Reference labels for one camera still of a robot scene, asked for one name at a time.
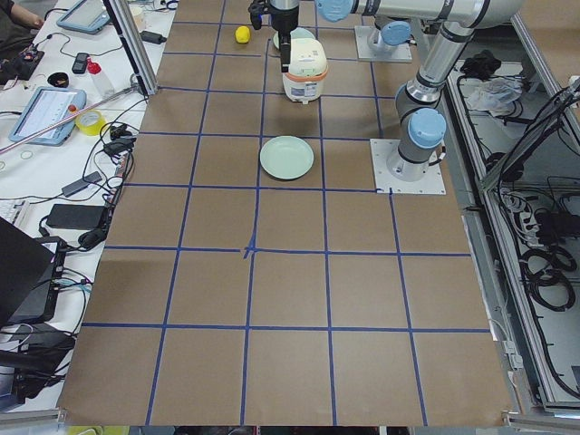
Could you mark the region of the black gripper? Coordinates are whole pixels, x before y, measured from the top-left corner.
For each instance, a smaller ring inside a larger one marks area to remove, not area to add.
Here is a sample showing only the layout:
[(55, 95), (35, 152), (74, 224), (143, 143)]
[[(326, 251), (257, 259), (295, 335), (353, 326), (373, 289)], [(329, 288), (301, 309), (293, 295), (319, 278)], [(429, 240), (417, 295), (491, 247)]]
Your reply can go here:
[(271, 0), (271, 24), (277, 31), (281, 72), (287, 73), (291, 62), (291, 33), (298, 26), (298, 0)]

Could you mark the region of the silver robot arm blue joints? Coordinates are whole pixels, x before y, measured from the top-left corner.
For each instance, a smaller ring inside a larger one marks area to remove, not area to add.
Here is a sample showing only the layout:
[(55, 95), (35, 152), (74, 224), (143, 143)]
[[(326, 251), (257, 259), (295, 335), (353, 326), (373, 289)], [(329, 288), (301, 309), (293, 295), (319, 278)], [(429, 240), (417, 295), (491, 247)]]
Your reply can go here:
[(440, 145), (447, 124), (436, 110), (440, 90), (452, 67), (477, 28), (502, 24), (515, 15), (521, 1), (319, 1), (316, 5), (329, 22), (349, 14), (419, 18), (440, 23), (440, 29), (416, 76), (396, 96), (401, 122), (400, 156), (409, 163), (423, 163)]

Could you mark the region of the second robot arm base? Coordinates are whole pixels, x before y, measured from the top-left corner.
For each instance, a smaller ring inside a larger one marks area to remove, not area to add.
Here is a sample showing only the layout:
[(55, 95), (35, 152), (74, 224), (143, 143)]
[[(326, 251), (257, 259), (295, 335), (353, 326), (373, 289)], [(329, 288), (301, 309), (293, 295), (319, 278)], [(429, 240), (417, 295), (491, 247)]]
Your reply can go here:
[(394, 20), (383, 24), (375, 23), (375, 28), (369, 37), (369, 46), (377, 53), (386, 52), (411, 38), (411, 25), (408, 21)]

